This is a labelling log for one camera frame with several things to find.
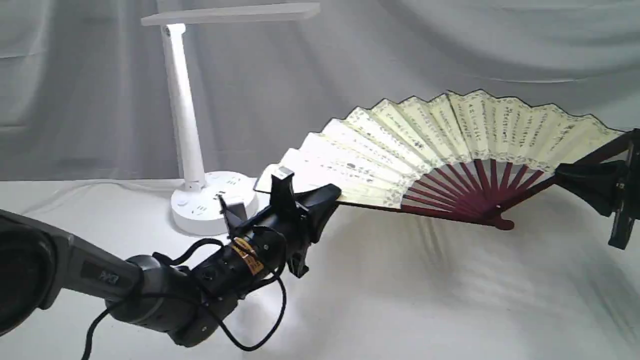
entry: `yellow warning label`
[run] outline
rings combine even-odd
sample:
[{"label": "yellow warning label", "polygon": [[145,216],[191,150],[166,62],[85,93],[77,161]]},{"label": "yellow warning label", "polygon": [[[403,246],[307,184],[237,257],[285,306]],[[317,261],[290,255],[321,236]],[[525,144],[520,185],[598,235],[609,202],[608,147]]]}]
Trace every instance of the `yellow warning label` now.
[{"label": "yellow warning label", "polygon": [[250,251],[253,255],[255,255],[255,250],[251,247],[251,245],[249,245],[248,242],[246,242],[245,239],[236,238],[236,243],[240,245],[244,250],[239,249],[235,245],[231,247],[238,253],[238,255],[240,255],[242,260],[244,260],[246,266],[249,266],[251,274],[255,275],[259,273],[264,268],[264,265],[260,261],[254,259],[253,256],[246,253],[246,251]]}]

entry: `folding fan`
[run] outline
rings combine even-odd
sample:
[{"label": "folding fan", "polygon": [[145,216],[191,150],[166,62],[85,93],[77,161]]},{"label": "folding fan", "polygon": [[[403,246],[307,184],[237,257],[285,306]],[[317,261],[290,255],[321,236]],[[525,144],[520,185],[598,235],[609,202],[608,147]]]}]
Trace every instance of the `folding fan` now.
[{"label": "folding fan", "polygon": [[255,190],[268,192],[271,175],[293,171],[295,192],[333,183],[342,204],[508,230],[513,223],[500,214],[552,185],[560,163],[606,160],[622,151],[624,134],[592,115],[482,90],[384,99],[309,133]]}]

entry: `lamp base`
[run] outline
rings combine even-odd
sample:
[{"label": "lamp base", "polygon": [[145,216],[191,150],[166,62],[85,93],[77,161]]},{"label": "lamp base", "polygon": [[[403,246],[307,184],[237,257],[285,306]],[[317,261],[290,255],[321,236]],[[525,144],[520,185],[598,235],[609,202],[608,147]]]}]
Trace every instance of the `lamp base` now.
[{"label": "lamp base", "polygon": [[189,234],[215,236],[227,232],[220,213],[218,195],[228,206],[243,204],[247,218],[258,211],[258,197],[253,191],[254,180],[237,172],[215,171],[205,175],[206,186],[199,192],[176,189],[171,196],[171,211],[175,224]]}]

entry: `table surface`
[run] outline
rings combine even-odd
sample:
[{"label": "table surface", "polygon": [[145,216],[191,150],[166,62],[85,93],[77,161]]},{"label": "table surface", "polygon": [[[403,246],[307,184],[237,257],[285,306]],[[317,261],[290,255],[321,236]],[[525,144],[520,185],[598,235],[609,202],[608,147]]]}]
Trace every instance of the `table surface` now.
[{"label": "table surface", "polygon": [[[73,184],[0,183],[0,207],[19,212]],[[169,196],[99,184],[30,216],[123,258],[175,257],[196,238],[175,230]],[[221,331],[181,348],[107,317],[92,359],[637,359],[640,231],[626,251],[608,247],[612,219],[558,188],[505,217],[515,230],[341,206],[310,249],[310,272],[302,279],[285,272],[287,312],[260,350],[244,353]],[[277,285],[261,289],[241,301],[228,326],[255,343],[280,299]],[[1,357],[79,359],[102,310],[101,300],[63,290],[51,309],[0,338]]]}]

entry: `robotic arm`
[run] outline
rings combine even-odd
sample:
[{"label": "robotic arm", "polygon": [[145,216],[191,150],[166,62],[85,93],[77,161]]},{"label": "robotic arm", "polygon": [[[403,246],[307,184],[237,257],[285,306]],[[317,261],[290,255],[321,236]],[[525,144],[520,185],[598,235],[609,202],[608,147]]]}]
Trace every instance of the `robotic arm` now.
[{"label": "robotic arm", "polygon": [[[223,246],[202,239],[176,260],[158,253],[119,259],[61,229],[0,211],[0,336],[36,308],[51,307],[66,288],[104,299],[108,309],[102,318],[110,313],[117,320],[165,332],[185,347],[201,343],[239,299],[273,281],[282,286],[279,276],[285,264],[296,277],[308,271],[307,249],[318,242],[340,189],[326,185],[294,195],[292,176],[274,176],[269,206],[248,220],[242,206],[227,206],[221,198],[231,242]],[[193,269],[180,266],[208,244],[220,248]],[[269,273],[273,276],[264,279]],[[232,341],[243,350],[255,350],[280,319],[256,347]]]}]

